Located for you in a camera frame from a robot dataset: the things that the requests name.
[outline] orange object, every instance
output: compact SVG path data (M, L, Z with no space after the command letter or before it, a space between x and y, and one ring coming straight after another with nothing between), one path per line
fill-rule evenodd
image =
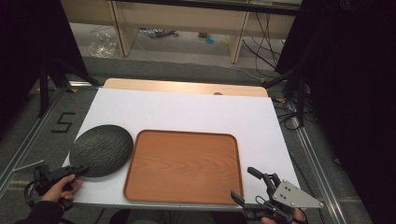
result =
M134 202L235 204L231 189L243 195L232 135L145 130L123 193Z

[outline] person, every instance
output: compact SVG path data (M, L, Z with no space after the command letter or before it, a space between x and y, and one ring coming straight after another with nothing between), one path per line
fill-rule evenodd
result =
M60 199L73 202L73 194L82 186L81 181L72 184L73 189L63 191L63 187L73 181L75 175L62 178L52 186L47 193L36 203L26 219L17 221L15 224L58 224L64 214L64 208L59 203ZM299 209L294 209L293 217L305 220L304 214ZM210 212L203 211L158 211L158 210L128 210L124 223L131 224L216 224ZM272 219L263 217L262 224L276 224Z
M54 184L52 188L41 197L41 201L33 206L29 216L24 220L17 221L16 224L60 223L62 215L64 214L64 207L58 202L60 199L73 202L73 194L82 186L81 181L76 181L72 184L72 190L63 191L63 187L75 178L75 175L69 175Z

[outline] floor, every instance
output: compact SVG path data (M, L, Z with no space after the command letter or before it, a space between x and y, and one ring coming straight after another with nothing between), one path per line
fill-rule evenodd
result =
M117 45L117 39L112 27L86 25L86 24L70 24L78 42L81 55L85 59L97 58L92 56L92 52L97 49L97 43L100 38L104 40L109 38L110 47L115 44L115 48L109 48L107 59L114 59L123 61L124 63L132 62L148 62L148 63L181 63L190 65L191 68L197 65L207 65L208 67L217 67L221 69L224 74L228 71L235 72L241 78L251 78L257 80L258 83L265 79L271 79L276 74L274 68L261 59L258 59L252 51L259 52L259 54L268 62L273 65L276 64L278 54L281 53L283 43L285 40L272 39L270 44L274 53L266 49L259 49L262 42L262 47L268 48L268 42L258 37L245 37L247 43L241 48L238 63L231 63L229 51L227 48L228 39L225 35L209 34L209 38L200 37L197 33L177 32L177 35L169 35L165 37L151 38L146 31L142 30L138 34L134 42L132 51L128 57L121 57ZM268 90L269 95L273 98L282 98L281 88L283 83L279 86ZM86 101L94 97L95 91L90 89L80 90L81 94L86 94ZM55 107L54 110L59 111L85 111L89 109L89 102L80 101L72 95L62 96L64 101L70 101L67 108ZM32 102L38 103L38 97L35 89L32 89ZM312 105L307 100L306 109L312 112ZM307 209L306 213L311 223L371 223L364 206L361 204L359 196L348 181L347 175L342 170L342 165L335 163L332 158L332 149L330 144L326 141L324 133L321 132L320 126L316 121L315 114L309 113L304 117L305 127L300 130L294 130L296 126L296 119L284 119L290 111L294 109L292 99L287 101L286 104L275 103L276 113L279 115L279 123L282 132L287 142L290 155L295 159L295 170L300 180L300 185L303 190L306 190L311 195L327 204L322 211L318 212L316 209ZM35 125L35 113L37 107L32 104L27 104L24 111L30 113L23 113L23 118L16 119L12 127L10 127L9 135L1 142L2 156L5 148L21 148L23 145L24 136L29 134L29 128ZM49 119L47 126L56 123L57 118ZM82 122L83 116L78 118L78 122ZM73 136L70 139L60 137L59 141L73 142ZM40 144L50 145L49 140L36 143L39 147ZM6 161L11 160L12 153L4 157ZM28 157L24 158L24 163L29 164L34 161L43 159L45 161L52 161L52 164L59 164L62 162L63 156L60 159L53 161L54 157L58 154L49 153L49 155L36 156L30 153ZM1 166L2 171L6 170L6 163ZM31 170L26 169L19 172L7 186L7 191L0 200L0 223L12 223L16 220L15 217L23 217L27 214L28 210L22 208L20 211L17 209L7 208L6 204L9 202L21 201L21 189L26 184L27 179L31 175ZM79 212L70 211L69 215L71 220L79 220L78 223L107 223L110 217L117 209L107 208L106 210L97 207L82 207L80 213L91 214L91 218L87 216L81 217Z

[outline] black round plate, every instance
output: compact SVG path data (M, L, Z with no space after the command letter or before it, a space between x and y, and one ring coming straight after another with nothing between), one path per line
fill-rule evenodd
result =
M120 126L97 126L76 140L69 160L72 166L88 166L87 177L111 175L131 158L133 147L132 136Z

